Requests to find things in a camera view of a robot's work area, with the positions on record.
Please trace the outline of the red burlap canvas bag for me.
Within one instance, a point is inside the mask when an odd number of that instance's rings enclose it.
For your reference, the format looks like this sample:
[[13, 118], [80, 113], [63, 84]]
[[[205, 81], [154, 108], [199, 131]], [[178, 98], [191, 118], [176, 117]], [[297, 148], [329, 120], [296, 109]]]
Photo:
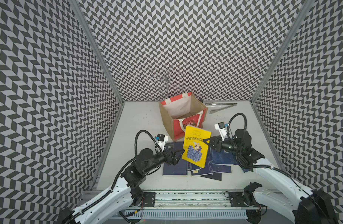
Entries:
[[172, 141], [184, 138], [186, 126], [203, 128], [208, 108], [192, 92], [159, 103], [163, 125]]

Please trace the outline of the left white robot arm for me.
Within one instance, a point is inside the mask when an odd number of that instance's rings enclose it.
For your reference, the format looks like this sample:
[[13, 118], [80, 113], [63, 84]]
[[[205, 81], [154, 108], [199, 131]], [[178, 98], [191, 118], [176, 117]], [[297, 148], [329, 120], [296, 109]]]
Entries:
[[[155, 149], [137, 149], [137, 142], [141, 133], [147, 134], [153, 141]], [[176, 165], [184, 154], [184, 149], [178, 151], [166, 151], [166, 136], [158, 134], [152, 136], [146, 130], [137, 132], [134, 140], [134, 157], [127, 161], [117, 173], [113, 183], [104, 191], [93, 197], [81, 206], [74, 209], [63, 209], [57, 224], [102, 224], [114, 214], [119, 213], [124, 220], [132, 223], [123, 214], [123, 210], [131, 205], [139, 205], [143, 199], [143, 191], [140, 185], [146, 177], [154, 172], [162, 164]]]

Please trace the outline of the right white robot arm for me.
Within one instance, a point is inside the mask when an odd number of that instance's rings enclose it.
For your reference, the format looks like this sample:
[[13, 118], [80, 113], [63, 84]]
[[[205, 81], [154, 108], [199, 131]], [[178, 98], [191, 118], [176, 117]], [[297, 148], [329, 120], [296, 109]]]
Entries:
[[264, 205], [294, 224], [337, 224], [330, 195], [321, 189], [314, 190], [296, 181], [255, 150], [247, 131], [246, 116], [237, 113], [230, 120], [233, 121], [238, 116], [243, 117], [244, 126], [236, 130], [234, 136], [230, 136], [230, 124], [220, 122], [216, 125], [220, 135], [203, 139], [203, 143], [215, 152], [231, 153], [240, 168], [256, 173], [282, 193], [273, 193], [262, 184], [253, 182], [243, 189], [243, 203], [249, 207]]

